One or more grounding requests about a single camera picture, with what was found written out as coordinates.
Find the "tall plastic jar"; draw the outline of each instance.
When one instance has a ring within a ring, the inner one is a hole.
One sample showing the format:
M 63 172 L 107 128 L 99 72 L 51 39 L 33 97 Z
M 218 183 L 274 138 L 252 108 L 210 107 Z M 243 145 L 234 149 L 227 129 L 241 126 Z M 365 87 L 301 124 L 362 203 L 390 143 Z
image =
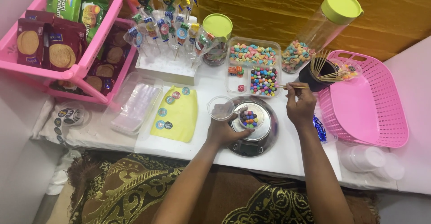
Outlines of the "tall plastic jar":
M 213 34 L 219 44 L 203 55 L 203 61 L 211 66 L 221 65 L 229 51 L 228 40 L 232 34 L 232 21 L 223 14 L 213 13 L 202 22 L 203 29 Z
M 357 0 L 324 0 L 281 55 L 283 70 L 301 69 L 363 13 Z

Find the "brown patterned fabric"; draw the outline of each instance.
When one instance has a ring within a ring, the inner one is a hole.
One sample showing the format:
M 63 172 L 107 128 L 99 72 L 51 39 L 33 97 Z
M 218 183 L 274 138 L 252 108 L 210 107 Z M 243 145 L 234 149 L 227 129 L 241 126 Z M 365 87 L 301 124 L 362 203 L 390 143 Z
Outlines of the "brown patterned fabric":
M 104 159 L 103 154 L 87 152 L 69 169 L 75 188 L 70 224 L 149 224 L 187 165 L 143 154 L 119 155 L 114 162 L 113 155 Z M 371 198 L 363 192 L 347 193 L 356 224 L 379 223 Z M 309 224 L 314 220 L 304 182 L 213 165 L 189 223 Z

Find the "yellow sticker sheet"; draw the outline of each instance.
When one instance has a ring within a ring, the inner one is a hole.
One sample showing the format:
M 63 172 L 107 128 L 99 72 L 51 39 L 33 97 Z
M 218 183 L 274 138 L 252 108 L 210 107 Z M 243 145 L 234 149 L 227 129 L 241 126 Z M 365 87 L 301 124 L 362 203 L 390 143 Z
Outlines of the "yellow sticker sheet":
M 193 137 L 196 120 L 196 90 L 172 86 L 157 109 L 150 134 L 186 143 Z

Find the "gold fabric backdrop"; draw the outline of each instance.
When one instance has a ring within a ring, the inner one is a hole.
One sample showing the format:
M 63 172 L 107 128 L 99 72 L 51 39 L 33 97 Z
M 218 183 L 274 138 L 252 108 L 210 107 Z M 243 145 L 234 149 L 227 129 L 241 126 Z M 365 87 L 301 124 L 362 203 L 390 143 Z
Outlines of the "gold fabric backdrop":
M 323 0 L 198 0 L 199 23 L 212 13 L 228 16 L 232 36 L 275 41 L 284 50 Z M 364 15 L 327 48 L 386 60 L 431 35 L 431 0 L 358 0 Z

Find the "pink plastic basket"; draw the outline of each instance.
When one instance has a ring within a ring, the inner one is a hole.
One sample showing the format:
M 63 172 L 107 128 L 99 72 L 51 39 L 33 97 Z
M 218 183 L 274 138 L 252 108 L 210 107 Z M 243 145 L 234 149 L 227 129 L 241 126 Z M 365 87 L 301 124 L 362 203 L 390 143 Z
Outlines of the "pink plastic basket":
M 79 61 L 79 63 L 73 65 L 69 70 L 64 72 L 57 72 L 48 69 L 20 65 L 16 63 L 18 57 L 16 49 L 16 31 L 18 27 L 18 22 L 15 22 L 15 24 L 12 26 L 12 28 L 10 28 L 8 33 L 5 34 L 5 36 L 0 40 L 0 68 L 11 71 L 11 75 L 13 75 L 14 77 L 50 95 L 89 101 L 99 104 L 109 104 L 112 101 L 114 95 L 117 93 L 118 89 L 120 88 L 124 78 L 126 77 L 126 73 L 130 67 L 133 56 L 136 52 L 136 48 L 132 47 L 132 49 L 130 50 L 129 55 L 126 58 L 126 62 L 114 85 L 114 88 L 107 96 L 104 96 L 99 91 L 94 89 L 92 86 L 86 83 L 83 78 L 87 75 L 94 61 L 94 58 L 96 58 L 97 54 L 99 53 L 99 50 L 105 42 L 106 36 L 108 35 L 108 32 L 110 31 L 114 22 L 119 25 L 130 24 L 128 20 L 117 18 L 122 5 L 123 0 L 110 1 L 110 8 L 106 13 L 105 18 L 101 23 L 99 29 L 97 30 L 97 33 L 94 35 L 93 40 L 88 45 L 88 48 L 82 56 L 81 60 Z M 30 10 L 44 10 L 45 8 L 46 0 L 34 0 L 28 7 L 28 9 Z M 44 83 L 40 83 L 32 78 L 27 77 L 24 73 L 45 77 L 46 81 Z M 50 89 L 49 84 L 56 79 L 69 81 L 81 88 L 86 94 L 91 95 L 92 97 Z
M 349 58 L 340 57 L 341 53 Z M 353 60 L 356 56 L 365 61 Z M 349 51 L 333 51 L 328 59 L 357 62 L 362 76 L 339 82 L 319 93 L 323 121 L 338 138 L 376 146 L 402 147 L 409 138 L 406 116 L 389 69 L 379 60 Z

